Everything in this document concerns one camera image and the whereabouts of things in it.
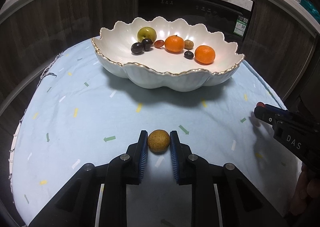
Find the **person right hand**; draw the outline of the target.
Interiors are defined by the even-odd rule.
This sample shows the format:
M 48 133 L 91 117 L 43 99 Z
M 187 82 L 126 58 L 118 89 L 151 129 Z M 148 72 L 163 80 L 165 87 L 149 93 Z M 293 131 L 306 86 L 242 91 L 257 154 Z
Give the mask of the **person right hand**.
M 319 176 L 316 176 L 304 163 L 293 194 L 290 212 L 300 215 L 306 211 L 311 200 L 319 197 Z

